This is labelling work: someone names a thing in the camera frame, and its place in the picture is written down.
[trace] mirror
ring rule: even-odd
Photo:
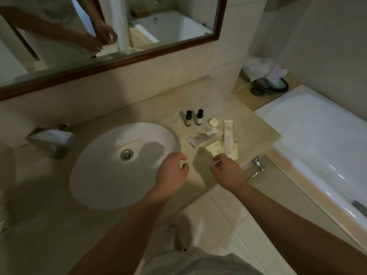
[[[218,40],[227,0],[0,0],[0,100]]]

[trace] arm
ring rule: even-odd
[[[211,171],[218,183],[246,207],[298,275],[365,274],[363,253],[252,187],[240,166],[226,155],[213,161]]]
[[[102,44],[89,33],[68,29],[59,23],[46,21],[14,6],[0,6],[0,14],[16,28],[54,40],[73,42],[91,52],[98,52]]]
[[[105,235],[68,275],[133,275],[143,257],[159,213],[189,173],[182,153],[170,153],[162,162],[156,186]]]
[[[86,14],[88,14],[94,31],[97,35],[97,38],[104,44],[113,44],[117,41],[117,33],[108,26],[99,15],[97,8],[95,7],[92,0],[77,0],[80,6],[84,9]]]

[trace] white oval sink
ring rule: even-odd
[[[179,140],[160,125],[120,126],[96,138],[81,153],[70,175],[71,193],[94,209],[132,205],[154,186],[167,154],[179,150]]]

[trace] small bottle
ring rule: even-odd
[[[202,122],[203,122],[203,117],[204,117],[204,110],[201,110],[201,109],[200,109],[200,110],[197,112],[195,123],[196,123],[197,125],[201,125],[201,124],[202,124]]]
[[[192,119],[192,111],[187,111],[186,112],[186,121],[185,121],[186,126],[191,125],[191,119]]]

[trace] bathtub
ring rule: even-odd
[[[155,13],[133,21],[137,29],[144,33],[153,43],[171,44],[189,40],[213,31],[195,22],[178,11]]]
[[[306,86],[255,111],[282,137],[274,148],[367,231],[367,122]]]

